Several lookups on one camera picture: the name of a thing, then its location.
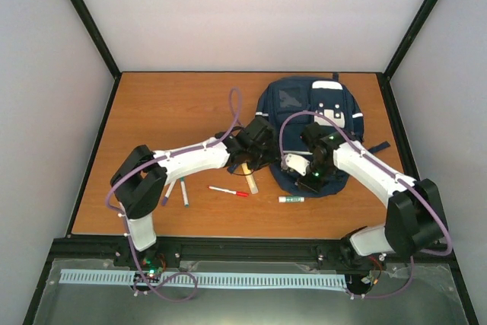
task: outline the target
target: white panel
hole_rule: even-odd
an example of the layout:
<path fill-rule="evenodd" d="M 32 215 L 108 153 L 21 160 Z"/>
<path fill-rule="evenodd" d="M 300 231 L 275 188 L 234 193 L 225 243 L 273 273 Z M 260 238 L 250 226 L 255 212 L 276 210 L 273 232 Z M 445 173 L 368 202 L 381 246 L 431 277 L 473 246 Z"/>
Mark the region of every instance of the white panel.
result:
<path fill-rule="evenodd" d="M 0 0 L 0 323 L 64 234 L 112 84 L 69 0 Z"/>
<path fill-rule="evenodd" d="M 439 0 L 392 86 L 422 177 L 440 188 L 460 268 L 487 323 L 487 0 Z"/>
<path fill-rule="evenodd" d="M 85 0 L 122 70 L 383 71 L 422 0 Z"/>

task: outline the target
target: gray floor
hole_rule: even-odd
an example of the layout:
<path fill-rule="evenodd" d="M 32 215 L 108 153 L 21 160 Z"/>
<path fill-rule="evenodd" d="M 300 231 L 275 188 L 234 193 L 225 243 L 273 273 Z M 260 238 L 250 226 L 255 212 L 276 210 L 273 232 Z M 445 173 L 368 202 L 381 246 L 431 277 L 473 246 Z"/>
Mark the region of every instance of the gray floor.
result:
<path fill-rule="evenodd" d="M 61 268 L 101 269 L 102 260 L 62 261 L 53 267 L 36 324 L 467 324 L 446 266 L 416 266 L 410 288 L 387 300 L 351 301 L 341 292 L 320 290 L 201 289 L 191 301 L 173 304 L 154 295 L 134 297 L 132 290 L 108 285 L 59 285 Z M 199 263 L 200 272 L 303 272 L 302 266 L 264 263 Z M 408 276 L 389 265 L 371 294 L 399 288 Z M 166 288 L 175 298 L 186 288 Z"/>

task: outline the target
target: wooden table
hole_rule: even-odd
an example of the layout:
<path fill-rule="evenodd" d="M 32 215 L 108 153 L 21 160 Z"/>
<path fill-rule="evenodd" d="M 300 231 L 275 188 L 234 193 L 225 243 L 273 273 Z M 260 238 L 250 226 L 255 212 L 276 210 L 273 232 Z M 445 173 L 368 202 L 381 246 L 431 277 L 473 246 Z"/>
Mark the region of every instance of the wooden table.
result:
<path fill-rule="evenodd" d="M 240 87 L 243 124 L 253 118 L 266 86 L 283 76 L 275 72 L 135 72 L 123 73 L 103 138 L 84 191 L 73 234 L 122 234 L 123 226 L 103 201 L 110 178 L 137 145 L 152 150 L 178 148 L 225 131 L 232 120 L 228 92 Z M 327 73 L 311 75 L 329 77 Z M 375 74 L 340 74 L 340 81 L 364 113 L 366 147 L 388 141 L 378 157 L 402 171 Z M 254 177 L 259 193 L 249 198 L 215 192 L 208 185 L 249 191 L 244 177 L 225 169 L 186 178 L 190 207 L 183 207 L 180 185 L 167 206 L 154 211 L 158 235 L 187 237 L 340 238 L 365 225 L 384 222 L 385 208 L 357 180 L 349 179 L 337 195 L 278 203 L 284 195 L 268 168 Z"/>

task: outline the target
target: wooden tabletop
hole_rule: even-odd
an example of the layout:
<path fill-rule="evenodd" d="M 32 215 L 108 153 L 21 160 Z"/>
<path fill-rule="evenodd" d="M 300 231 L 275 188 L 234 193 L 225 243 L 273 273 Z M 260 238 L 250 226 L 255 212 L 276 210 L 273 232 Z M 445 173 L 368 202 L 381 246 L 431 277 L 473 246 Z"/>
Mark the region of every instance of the wooden tabletop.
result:
<path fill-rule="evenodd" d="M 151 150 L 179 148 L 225 131 L 232 116 L 228 92 L 238 86 L 243 96 L 240 120 L 253 118 L 267 85 L 286 75 L 327 73 L 275 72 L 136 72 L 123 73 L 72 232 L 122 234 L 116 213 L 104 198 L 110 178 L 137 145 Z M 402 171 L 380 89 L 374 74 L 340 74 L 355 96 L 365 123 L 365 147 L 388 141 L 377 156 Z M 190 237 L 340 238 L 365 225 L 384 222 L 385 208 L 357 180 L 345 189 L 303 203 L 278 203 L 285 195 L 268 168 L 254 174 L 259 193 L 241 198 L 209 190 L 208 185 L 249 192 L 245 177 L 225 169 L 206 170 L 186 178 L 189 208 L 177 183 L 165 207 L 153 213 L 157 235 Z"/>

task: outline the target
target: red marker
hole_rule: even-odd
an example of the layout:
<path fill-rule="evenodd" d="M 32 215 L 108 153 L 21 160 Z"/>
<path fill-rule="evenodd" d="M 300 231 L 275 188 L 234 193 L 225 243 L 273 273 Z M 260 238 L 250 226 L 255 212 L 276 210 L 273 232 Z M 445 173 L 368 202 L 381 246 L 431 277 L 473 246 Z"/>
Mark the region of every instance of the red marker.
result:
<path fill-rule="evenodd" d="M 217 186 L 208 186 L 208 188 L 210 190 L 218 190 L 220 192 L 230 193 L 230 194 L 234 194 L 234 195 L 240 196 L 240 197 L 248 197 L 249 196 L 249 193 L 239 192 L 237 190 L 224 190 L 223 188 L 218 188 Z"/>

